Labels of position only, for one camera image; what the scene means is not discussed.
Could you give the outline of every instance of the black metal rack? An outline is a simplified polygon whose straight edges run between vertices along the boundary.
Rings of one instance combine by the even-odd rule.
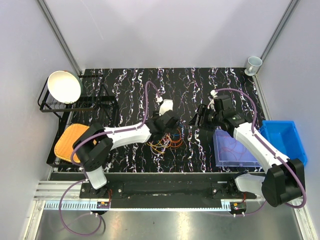
[[[93,74],[85,71],[85,75],[79,76],[82,79],[83,93],[74,103],[62,103],[55,100],[47,88],[48,79],[38,98],[40,111],[54,113],[59,118],[58,130],[46,161],[51,167],[58,168],[58,171],[69,169],[71,172],[76,172],[78,169],[71,162],[56,157],[54,152],[56,143],[68,126],[71,124],[91,126],[94,123],[100,123],[104,127],[115,127],[119,121],[118,102],[115,96],[109,95],[104,76],[100,72],[99,74],[89,73]]]

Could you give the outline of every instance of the gray wall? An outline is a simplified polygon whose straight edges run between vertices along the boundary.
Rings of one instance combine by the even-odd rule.
[[[0,0],[0,238],[20,239],[58,118],[42,113],[47,76],[72,70],[35,0]]]
[[[243,67],[289,0],[46,0],[84,68]]]
[[[320,236],[320,1],[301,0],[258,79],[273,120],[294,120],[308,157],[307,206]]]

